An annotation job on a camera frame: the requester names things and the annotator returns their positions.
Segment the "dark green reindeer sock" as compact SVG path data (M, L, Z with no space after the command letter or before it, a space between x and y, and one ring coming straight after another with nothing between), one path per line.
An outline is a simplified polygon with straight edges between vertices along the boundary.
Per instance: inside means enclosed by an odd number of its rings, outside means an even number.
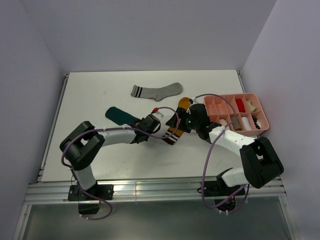
M105 112L105 117L119 126L135 125L141 121L140 118L137 118L115 106L110 107Z

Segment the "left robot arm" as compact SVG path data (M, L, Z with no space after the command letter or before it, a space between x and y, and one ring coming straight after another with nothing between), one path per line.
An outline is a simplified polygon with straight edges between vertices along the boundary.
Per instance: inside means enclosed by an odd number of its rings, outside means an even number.
M86 200L97 197L98 183L91 163L99 150L116 144L139 144L147 141L160 129L163 114L156 112L138 121L115 128L95 128L89 121L82 122L60 144L61 163L72 171L80 185L79 194Z

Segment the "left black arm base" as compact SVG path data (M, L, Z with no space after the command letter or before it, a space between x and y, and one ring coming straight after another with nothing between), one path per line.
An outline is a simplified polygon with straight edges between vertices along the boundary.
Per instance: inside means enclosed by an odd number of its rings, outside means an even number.
M113 184L95 184L87 190L82 190L78 184L71 185L67 196L68 202L78 202L78 213L82 217L95 219L102 204L109 207L109 212L106 216L96 217L98 220L108 217L113 212L112 205L108 200L113 199L114 185Z

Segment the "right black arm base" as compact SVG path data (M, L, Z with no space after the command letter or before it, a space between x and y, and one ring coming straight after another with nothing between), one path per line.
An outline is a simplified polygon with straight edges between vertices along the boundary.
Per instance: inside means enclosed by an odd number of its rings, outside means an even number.
M230 212L234 212L246 202L248 193L245 190L245 188L244 187L242 188L241 185L229 187L222 180L205 181L204 187L203 187L205 198L206 197L224 197L224 196L228 197L238 189L239 191L235 195L233 195L225 203L217 207L217 210L220 214L225 213L226 215L229 214ZM236 196L244 196L244 199L239 205L237 205Z

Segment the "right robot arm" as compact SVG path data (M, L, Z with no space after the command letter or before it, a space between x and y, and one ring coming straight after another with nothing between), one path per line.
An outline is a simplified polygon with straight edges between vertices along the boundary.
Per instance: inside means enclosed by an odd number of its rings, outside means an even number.
M203 103L191 105L188 109L177 108L178 116L172 116L168 127L190 133L195 131L199 138L215 143L241 159L241 167L229 168L216 177L216 189L222 195L229 194L235 186L250 184L260 189L284 172L270 140L266 137L253 138L231 131L218 122L210 120Z

